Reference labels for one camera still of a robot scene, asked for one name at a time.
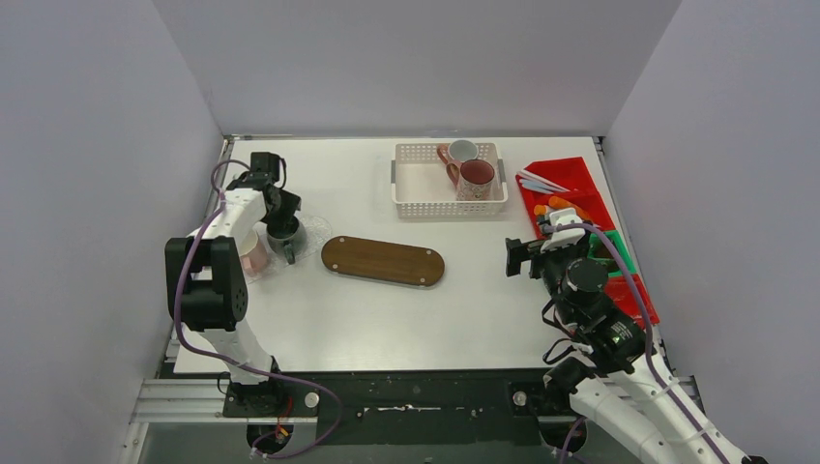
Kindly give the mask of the grey-green ceramic mug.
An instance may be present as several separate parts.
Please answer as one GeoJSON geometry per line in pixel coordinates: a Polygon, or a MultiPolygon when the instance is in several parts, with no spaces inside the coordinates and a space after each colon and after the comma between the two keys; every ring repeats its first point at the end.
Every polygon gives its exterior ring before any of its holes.
{"type": "Polygon", "coordinates": [[[307,231],[297,217],[267,225],[266,233],[272,252],[284,258],[288,265],[296,262],[297,254],[308,241],[307,231]]]}

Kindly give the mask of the pink mug white inside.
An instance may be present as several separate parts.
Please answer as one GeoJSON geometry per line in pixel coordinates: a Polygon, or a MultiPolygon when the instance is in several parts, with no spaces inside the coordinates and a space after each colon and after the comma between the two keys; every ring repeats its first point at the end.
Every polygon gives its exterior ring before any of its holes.
{"type": "Polygon", "coordinates": [[[240,264],[248,277],[259,276],[269,265],[269,256],[260,236],[251,230],[238,248],[240,264]]]}

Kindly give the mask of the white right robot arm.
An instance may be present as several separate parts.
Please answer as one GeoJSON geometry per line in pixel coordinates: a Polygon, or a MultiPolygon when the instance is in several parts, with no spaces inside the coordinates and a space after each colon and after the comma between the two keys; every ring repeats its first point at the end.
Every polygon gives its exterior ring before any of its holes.
{"type": "Polygon", "coordinates": [[[605,294],[606,268],[588,241],[548,248],[546,241],[505,241],[506,274],[531,265],[550,299],[550,324],[579,358],[567,356],[543,376],[555,413],[572,411],[603,429],[643,463],[762,463],[734,445],[695,404],[646,332],[605,294]]]}

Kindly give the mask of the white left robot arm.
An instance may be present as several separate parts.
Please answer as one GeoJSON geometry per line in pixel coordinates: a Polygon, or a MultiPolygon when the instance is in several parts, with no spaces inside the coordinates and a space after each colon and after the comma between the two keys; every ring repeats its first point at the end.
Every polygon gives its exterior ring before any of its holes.
{"type": "Polygon", "coordinates": [[[264,270],[272,247],[294,263],[301,199],[285,188],[282,156],[254,152],[243,168],[227,187],[214,188],[215,210],[201,226],[166,243],[168,310],[187,350],[227,366],[229,396],[272,417],[284,409],[287,390],[278,362],[246,319],[246,279],[264,270]]]}

